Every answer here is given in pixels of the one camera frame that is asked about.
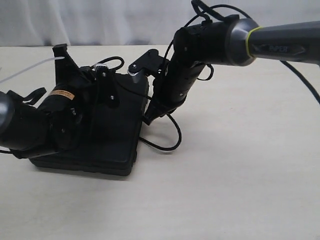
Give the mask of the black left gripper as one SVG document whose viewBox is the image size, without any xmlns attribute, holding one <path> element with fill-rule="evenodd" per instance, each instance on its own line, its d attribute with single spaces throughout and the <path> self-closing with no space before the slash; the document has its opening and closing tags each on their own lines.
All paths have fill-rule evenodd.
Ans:
<svg viewBox="0 0 320 240">
<path fill-rule="evenodd" d="M 90 66 L 79 67 L 65 43 L 52 47 L 55 87 L 52 89 L 52 138 L 80 140 L 90 135 L 99 102 L 100 84 Z"/>
</svg>

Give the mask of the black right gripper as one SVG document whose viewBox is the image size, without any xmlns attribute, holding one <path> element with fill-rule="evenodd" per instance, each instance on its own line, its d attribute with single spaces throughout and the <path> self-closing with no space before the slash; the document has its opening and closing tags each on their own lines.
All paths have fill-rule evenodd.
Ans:
<svg viewBox="0 0 320 240">
<path fill-rule="evenodd" d="M 172 114 L 187 97 L 187 79 L 182 74 L 162 75 L 154 82 L 153 95 L 143 115 L 143 122 L 147 125 L 157 118 Z"/>
</svg>

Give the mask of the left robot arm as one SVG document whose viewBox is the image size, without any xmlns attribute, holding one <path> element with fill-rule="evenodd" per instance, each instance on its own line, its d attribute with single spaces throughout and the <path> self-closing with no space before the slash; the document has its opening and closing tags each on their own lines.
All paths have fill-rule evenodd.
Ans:
<svg viewBox="0 0 320 240">
<path fill-rule="evenodd" d="M 89 66 L 78 67 L 65 43 L 52 48 L 55 87 L 43 102 L 44 87 L 23 97 L 0 94 L 0 145 L 18 159 L 75 149 L 92 128 L 100 86 Z"/>
</svg>

